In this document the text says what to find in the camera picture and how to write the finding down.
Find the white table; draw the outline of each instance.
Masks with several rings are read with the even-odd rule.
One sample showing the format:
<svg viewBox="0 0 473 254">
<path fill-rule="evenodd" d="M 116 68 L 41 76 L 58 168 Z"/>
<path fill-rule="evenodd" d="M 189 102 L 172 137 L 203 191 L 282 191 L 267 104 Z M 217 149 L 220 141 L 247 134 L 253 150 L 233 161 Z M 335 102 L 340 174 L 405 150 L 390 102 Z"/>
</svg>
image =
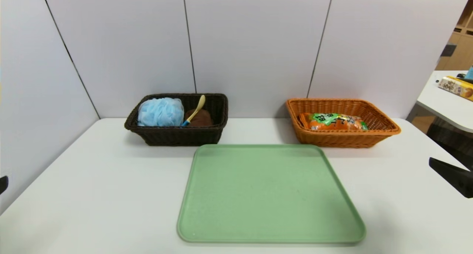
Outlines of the white table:
<svg viewBox="0 0 473 254">
<path fill-rule="evenodd" d="M 424 107 L 452 126 L 473 133 L 473 101 L 439 89 L 438 83 L 435 82 L 448 75 L 456 77 L 459 73 L 466 74 L 467 72 L 434 71 L 417 99 L 417 105 Z M 412 121 L 417 114 L 417 105 L 414 106 L 411 114 L 409 114 L 407 118 L 409 121 Z"/>
<path fill-rule="evenodd" d="M 0 217 L 1 254 L 471 253 L 473 201 L 429 165 L 461 166 L 411 123 L 370 149 L 324 148 L 367 227 L 360 244 L 189 244 L 176 232 L 195 147 L 149 147 L 102 119 Z M 220 143 L 297 143 L 288 119 L 229 119 Z"/>
</svg>

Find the wicker basket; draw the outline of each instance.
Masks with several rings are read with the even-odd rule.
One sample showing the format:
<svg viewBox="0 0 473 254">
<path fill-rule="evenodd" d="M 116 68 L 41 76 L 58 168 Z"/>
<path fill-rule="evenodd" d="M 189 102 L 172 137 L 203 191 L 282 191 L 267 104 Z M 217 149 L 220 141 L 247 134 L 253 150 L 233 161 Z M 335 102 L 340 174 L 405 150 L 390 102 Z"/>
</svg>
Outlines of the wicker basket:
<svg viewBox="0 0 473 254">
<path fill-rule="evenodd" d="M 213 126 L 138 126 L 138 108 L 149 99 L 181 99 L 184 112 L 195 109 L 202 94 L 154 94 L 144 97 L 125 122 L 125 128 L 140 135 L 150 146 L 201 146 L 216 144 L 228 120 L 228 99 L 223 94 L 203 94 L 203 109 L 210 113 Z"/>
<path fill-rule="evenodd" d="M 292 126 L 300 143 L 321 147 L 369 148 L 389 136 L 399 134 L 401 129 L 373 104 L 362 99 L 289 99 L 286 102 Z M 297 118 L 303 112 L 336 112 L 360 116 L 368 125 L 368 131 L 313 131 L 302 126 Z"/>
</svg>

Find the yellow package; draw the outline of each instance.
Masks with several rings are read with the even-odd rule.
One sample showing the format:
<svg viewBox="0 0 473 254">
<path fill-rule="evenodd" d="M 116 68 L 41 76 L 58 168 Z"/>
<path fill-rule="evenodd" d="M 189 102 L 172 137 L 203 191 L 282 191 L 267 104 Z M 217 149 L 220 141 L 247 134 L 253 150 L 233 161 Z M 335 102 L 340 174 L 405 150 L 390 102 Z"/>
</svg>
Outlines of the yellow package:
<svg viewBox="0 0 473 254">
<path fill-rule="evenodd" d="M 439 88 L 473 101 L 473 84 L 456 77 L 443 77 L 439 82 Z"/>
</svg>

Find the blue bath pouf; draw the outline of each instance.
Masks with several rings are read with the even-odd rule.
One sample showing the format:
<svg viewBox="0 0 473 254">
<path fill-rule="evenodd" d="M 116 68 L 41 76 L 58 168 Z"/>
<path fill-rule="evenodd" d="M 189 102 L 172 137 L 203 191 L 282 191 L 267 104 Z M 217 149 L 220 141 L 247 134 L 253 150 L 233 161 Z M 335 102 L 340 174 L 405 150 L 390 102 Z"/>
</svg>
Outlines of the blue bath pouf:
<svg viewBox="0 0 473 254">
<path fill-rule="evenodd" d="M 139 126 L 180 126 L 184 120 L 184 106 L 180 99 L 149 99 L 138 110 Z"/>
</svg>

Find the plastic tray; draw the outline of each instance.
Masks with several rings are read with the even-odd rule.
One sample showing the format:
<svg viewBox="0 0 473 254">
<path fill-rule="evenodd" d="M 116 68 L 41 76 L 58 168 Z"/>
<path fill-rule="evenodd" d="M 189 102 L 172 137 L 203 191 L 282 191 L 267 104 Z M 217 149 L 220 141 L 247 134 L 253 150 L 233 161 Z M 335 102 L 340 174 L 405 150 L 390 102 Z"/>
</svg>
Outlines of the plastic tray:
<svg viewBox="0 0 473 254">
<path fill-rule="evenodd" d="M 187 242 L 355 243 L 366 234 L 321 149 L 204 145 L 177 222 Z"/>
</svg>

